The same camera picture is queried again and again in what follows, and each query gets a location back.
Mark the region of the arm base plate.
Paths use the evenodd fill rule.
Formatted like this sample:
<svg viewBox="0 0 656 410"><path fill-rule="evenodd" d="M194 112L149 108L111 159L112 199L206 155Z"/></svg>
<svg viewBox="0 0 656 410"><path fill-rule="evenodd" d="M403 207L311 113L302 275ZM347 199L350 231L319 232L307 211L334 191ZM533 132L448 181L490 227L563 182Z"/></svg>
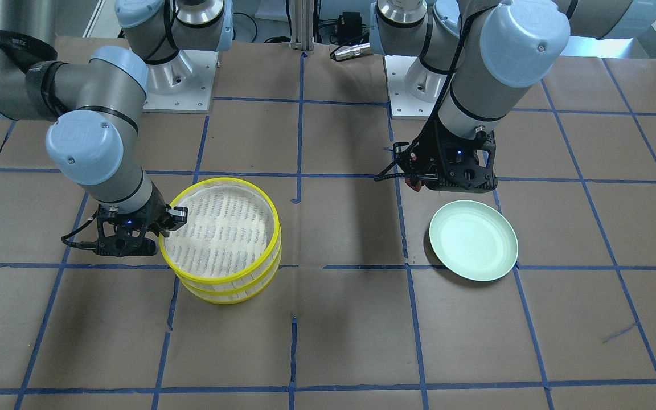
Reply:
<svg viewBox="0 0 656 410"><path fill-rule="evenodd" d="M415 96L417 85L412 85L408 78L409 69L417 58L386 55L383 60L391 117L397 120L426 120L434 108L434 102Z"/></svg>
<svg viewBox="0 0 656 410"><path fill-rule="evenodd" d="M219 53L181 50L167 63L149 65L146 113L208 114Z"/></svg>

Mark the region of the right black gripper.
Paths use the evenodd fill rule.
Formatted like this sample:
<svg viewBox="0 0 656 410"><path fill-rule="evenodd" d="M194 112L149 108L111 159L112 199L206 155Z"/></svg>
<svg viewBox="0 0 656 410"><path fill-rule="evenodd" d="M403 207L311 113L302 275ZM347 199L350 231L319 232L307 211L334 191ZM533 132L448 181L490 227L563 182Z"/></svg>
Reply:
<svg viewBox="0 0 656 410"><path fill-rule="evenodd" d="M148 200L133 212L99 205L96 212L96 254L114 257L155 255L156 243L146 234L151 232L169 238L171 232L186 225L188 218L189 208L168 205L157 188L152 189Z"/></svg>

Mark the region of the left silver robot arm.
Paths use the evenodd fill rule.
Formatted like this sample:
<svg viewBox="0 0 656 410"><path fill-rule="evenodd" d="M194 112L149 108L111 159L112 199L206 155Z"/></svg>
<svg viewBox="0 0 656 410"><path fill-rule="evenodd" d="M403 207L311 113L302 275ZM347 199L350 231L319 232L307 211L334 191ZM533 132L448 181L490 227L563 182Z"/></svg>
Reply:
<svg viewBox="0 0 656 410"><path fill-rule="evenodd" d="M656 1L377 1L370 47L444 77L421 132L396 142L375 181L484 194L498 185L495 127L549 73L572 36L630 39Z"/></svg>

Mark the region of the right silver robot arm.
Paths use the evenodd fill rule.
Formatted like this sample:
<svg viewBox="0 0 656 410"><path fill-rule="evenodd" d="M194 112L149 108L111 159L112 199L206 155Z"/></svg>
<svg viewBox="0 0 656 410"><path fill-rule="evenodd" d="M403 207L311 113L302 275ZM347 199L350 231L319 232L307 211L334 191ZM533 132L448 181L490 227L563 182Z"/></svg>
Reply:
<svg viewBox="0 0 656 410"><path fill-rule="evenodd" d="M147 234L168 237L187 223L134 155L151 91L193 83L187 50L231 47L230 1L117 1L129 47L100 47L86 63L58 59L52 1L0 1L0 119L47 120L45 149L96 202L94 241L62 237L97 255L155 255Z"/></svg>

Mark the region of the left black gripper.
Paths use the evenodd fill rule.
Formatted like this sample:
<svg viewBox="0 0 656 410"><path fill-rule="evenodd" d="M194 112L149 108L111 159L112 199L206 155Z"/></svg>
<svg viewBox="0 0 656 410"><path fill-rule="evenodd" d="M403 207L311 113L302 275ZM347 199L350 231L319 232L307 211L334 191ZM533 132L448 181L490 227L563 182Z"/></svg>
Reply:
<svg viewBox="0 0 656 410"><path fill-rule="evenodd" d="M375 174L373 181L421 179L430 190L495 190L499 182L494 173L494 132L474 128L470 134L461 138L440 120L428 120L412 142L393 144L396 162ZM393 171L397 164L399 171Z"/></svg>

